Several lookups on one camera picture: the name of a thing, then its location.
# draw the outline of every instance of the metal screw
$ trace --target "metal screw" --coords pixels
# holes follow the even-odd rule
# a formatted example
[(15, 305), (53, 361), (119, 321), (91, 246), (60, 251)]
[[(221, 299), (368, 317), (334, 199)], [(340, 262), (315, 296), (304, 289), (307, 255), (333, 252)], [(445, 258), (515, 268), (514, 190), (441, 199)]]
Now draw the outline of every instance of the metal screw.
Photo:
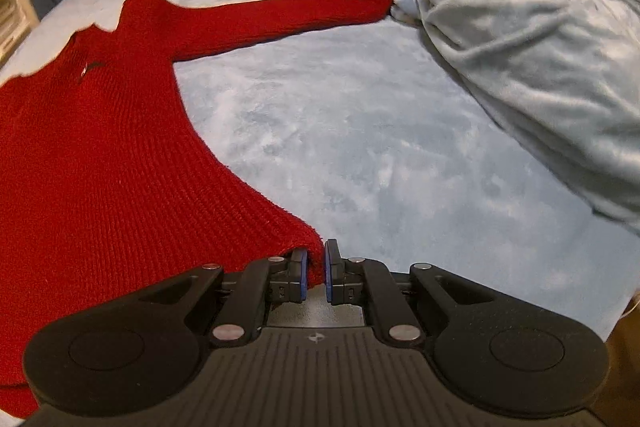
[(411, 342), (420, 337), (420, 330), (409, 324), (400, 324), (389, 330), (389, 336), (400, 342)]
[(244, 328), (236, 324), (222, 324), (213, 329), (213, 336), (219, 341), (236, 341), (244, 335)]

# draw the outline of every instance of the crumpled blanket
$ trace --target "crumpled blanket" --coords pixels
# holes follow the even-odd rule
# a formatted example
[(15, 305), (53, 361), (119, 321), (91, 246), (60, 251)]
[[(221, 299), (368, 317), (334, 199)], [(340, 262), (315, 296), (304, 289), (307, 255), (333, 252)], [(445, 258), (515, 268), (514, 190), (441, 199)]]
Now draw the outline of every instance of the crumpled blanket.
[(595, 212), (638, 233), (640, 0), (415, 3), (484, 110)]

